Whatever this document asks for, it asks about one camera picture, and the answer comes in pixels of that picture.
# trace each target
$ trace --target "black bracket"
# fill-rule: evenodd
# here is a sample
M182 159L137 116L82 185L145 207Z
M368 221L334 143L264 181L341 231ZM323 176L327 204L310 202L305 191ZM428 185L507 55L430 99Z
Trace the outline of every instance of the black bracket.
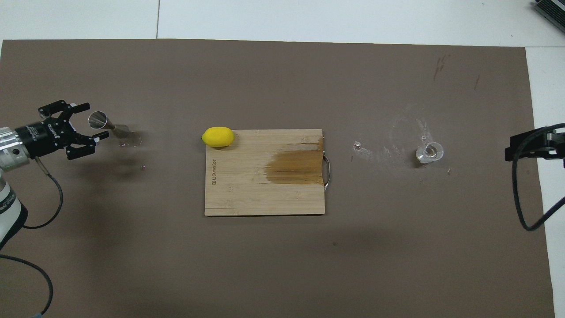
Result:
M544 128L510 137L510 147L505 149L505 160L512 161L520 143L529 135L542 129ZM520 153L520 158L563 159L563 167L565 167L565 132L557 133L556 130L552 130L534 138Z

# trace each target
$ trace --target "wet stain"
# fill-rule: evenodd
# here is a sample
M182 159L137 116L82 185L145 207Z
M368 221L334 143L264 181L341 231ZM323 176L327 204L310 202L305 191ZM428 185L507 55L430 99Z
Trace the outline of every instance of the wet stain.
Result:
M353 144L353 153L356 156L359 156L365 160L374 160L375 159L375 154L373 153L373 151L367 149L367 148L363 148L361 147L361 143L356 141Z
M131 131L126 138L121 138L120 142L121 143L118 146L121 148L139 147L141 145L141 133L137 131Z
M433 142L433 140L432 140L432 134L430 134L429 132L428 123L423 118L416 119L416 122L418 123L418 126L420 127L421 130L422 143L424 145L429 145L430 143Z
M264 168L267 180L278 184L324 184L323 139L317 150L281 151Z

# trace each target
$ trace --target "yellow lemon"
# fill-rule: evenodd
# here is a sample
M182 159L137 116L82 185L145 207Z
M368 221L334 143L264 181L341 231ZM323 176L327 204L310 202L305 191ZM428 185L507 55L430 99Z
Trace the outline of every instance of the yellow lemon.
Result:
M202 135L202 141L210 147L226 147L233 141L233 131L228 127L210 127Z

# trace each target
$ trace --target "wooden cutting board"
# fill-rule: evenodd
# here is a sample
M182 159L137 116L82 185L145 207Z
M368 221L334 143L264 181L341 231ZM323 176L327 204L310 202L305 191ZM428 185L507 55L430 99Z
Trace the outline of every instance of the wooden cutting board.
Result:
M234 130L206 150L207 216L324 214L321 129Z

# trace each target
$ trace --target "white floor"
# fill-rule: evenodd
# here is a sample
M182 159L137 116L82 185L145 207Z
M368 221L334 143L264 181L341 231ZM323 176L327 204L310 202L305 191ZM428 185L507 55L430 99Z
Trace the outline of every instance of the white floor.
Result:
M540 127L565 122L565 33L536 13L532 2L0 0L0 39L213 38L525 46L534 123ZM547 210L565 194L562 162L540 160L540 182ZM564 318L565 210L545 227L555 315Z

